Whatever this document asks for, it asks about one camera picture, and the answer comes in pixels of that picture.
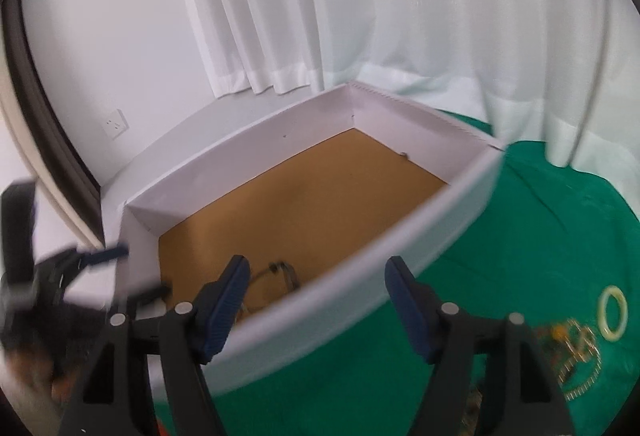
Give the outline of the person's left hand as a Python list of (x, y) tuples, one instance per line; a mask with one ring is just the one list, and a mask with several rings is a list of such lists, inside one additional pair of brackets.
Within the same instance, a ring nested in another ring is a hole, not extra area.
[(53, 361), (47, 352), (38, 349), (10, 350), (4, 354), (10, 374), (29, 390), (48, 394), (56, 404), (70, 399), (79, 370), (65, 374), (54, 372)]

